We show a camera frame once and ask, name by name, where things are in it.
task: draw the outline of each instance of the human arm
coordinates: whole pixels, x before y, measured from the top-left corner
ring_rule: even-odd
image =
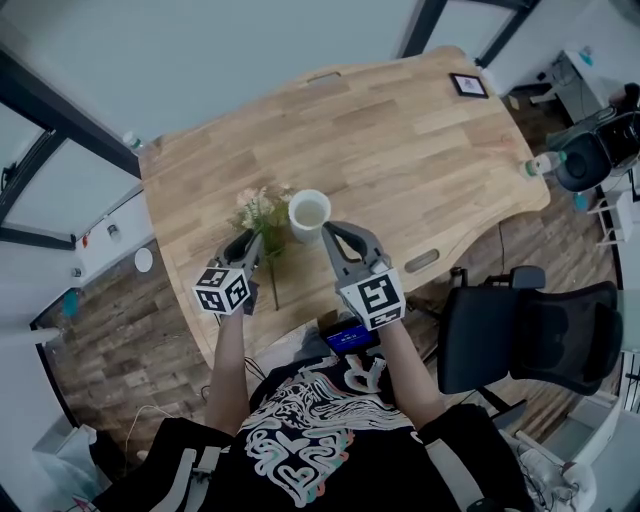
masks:
[[[238,308],[222,321],[205,410],[206,426],[234,437],[249,416],[243,316],[243,308]]]
[[[409,333],[396,321],[378,329],[398,409],[420,430],[445,412],[438,386],[418,355]]]

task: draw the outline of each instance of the black chair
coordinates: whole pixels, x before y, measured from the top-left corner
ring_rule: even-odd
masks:
[[[524,401],[509,407],[484,386],[510,374],[592,395],[613,371],[622,345],[613,283],[548,294],[536,290],[545,286],[538,267],[516,267],[474,287],[467,284],[466,270],[452,274],[462,283],[450,292],[443,312],[419,308],[440,322],[438,386],[443,393],[477,389],[513,420],[524,411]]]

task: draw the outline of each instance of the chair armrest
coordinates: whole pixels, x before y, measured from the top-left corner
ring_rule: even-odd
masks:
[[[524,265],[512,268],[509,274],[489,276],[484,282],[487,286],[501,283],[508,283],[509,288],[535,290],[544,288],[547,284],[547,278],[544,270],[540,267]]]
[[[525,265],[511,269],[509,287],[518,289],[542,289],[547,285],[547,276],[540,267]]]

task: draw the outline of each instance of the chair backrest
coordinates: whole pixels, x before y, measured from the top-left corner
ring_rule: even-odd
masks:
[[[592,395],[622,346],[617,289],[609,281],[569,293],[520,290],[509,373]]]

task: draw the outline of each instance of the wooden floor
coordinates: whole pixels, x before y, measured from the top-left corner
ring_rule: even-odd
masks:
[[[534,153],[544,150],[546,133],[564,128],[554,103],[531,107],[519,94],[520,110],[513,110],[518,126]],[[602,236],[594,216],[576,213],[571,195],[553,183],[551,204],[542,212],[527,213],[501,224],[504,268],[539,265],[547,272],[547,291],[560,292],[589,284],[615,282],[613,256],[608,248],[596,248]],[[124,449],[124,441],[136,411],[156,405],[176,416],[202,421],[201,388],[208,381],[208,367],[171,289],[157,245],[148,246],[155,263],[147,274],[135,270],[133,257],[100,276],[79,296],[79,313],[71,319],[54,307],[42,319],[43,326],[64,329],[63,339],[46,346],[53,374],[73,414],[81,423],[108,431]],[[469,269],[471,283],[500,273],[502,249],[498,228],[491,229],[462,256],[458,265]],[[448,282],[436,280],[416,295],[437,309],[447,296]],[[413,312],[405,319],[421,353],[434,347],[437,327]],[[604,388],[617,392],[620,370]],[[577,396],[537,381],[505,379],[491,386],[509,403],[529,401],[522,428],[533,438],[548,435]],[[483,404],[474,393],[448,397]],[[148,449],[163,416],[155,410],[142,412],[129,442],[129,454]]]

